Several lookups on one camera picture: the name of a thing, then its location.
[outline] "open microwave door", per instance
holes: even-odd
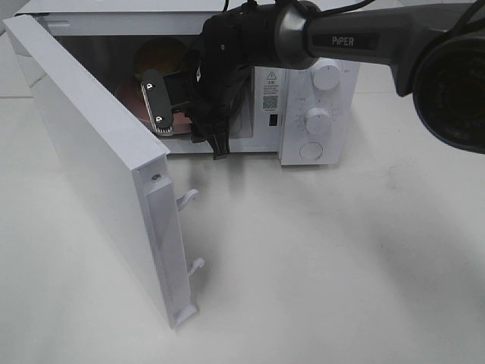
[[[191,316],[178,212],[155,138],[33,17],[5,21],[36,105],[72,183],[171,327]]]

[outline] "qr code sticker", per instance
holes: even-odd
[[[263,108],[275,109],[278,107],[278,96],[264,96]]]

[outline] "white table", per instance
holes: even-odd
[[[435,140],[367,66],[338,165],[173,156],[200,313],[172,331],[0,99],[0,362],[482,363],[485,156]]]

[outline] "robotic arm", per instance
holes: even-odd
[[[189,70],[143,75],[154,127],[172,113],[192,119],[192,141],[207,140],[214,159],[230,152],[229,116],[252,66],[306,69],[318,58],[387,64],[400,96],[413,93],[428,130],[451,146],[485,153],[485,24],[468,23],[485,4],[422,5],[346,12],[311,2],[248,0],[205,22]]]

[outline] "microwave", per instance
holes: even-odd
[[[154,39],[190,47],[220,6],[213,0],[31,0],[5,20],[73,186],[171,327],[197,311],[189,276],[204,261],[187,263],[180,233],[179,212],[198,191],[175,196],[167,155],[211,148],[192,143],[187,130],[156,135],[120,90],[133,79],[140,48]],[[358,68],[328,58],[299,71],[255,67],[231,117],[231,152],[272,152],[281,165],[336,163]]]

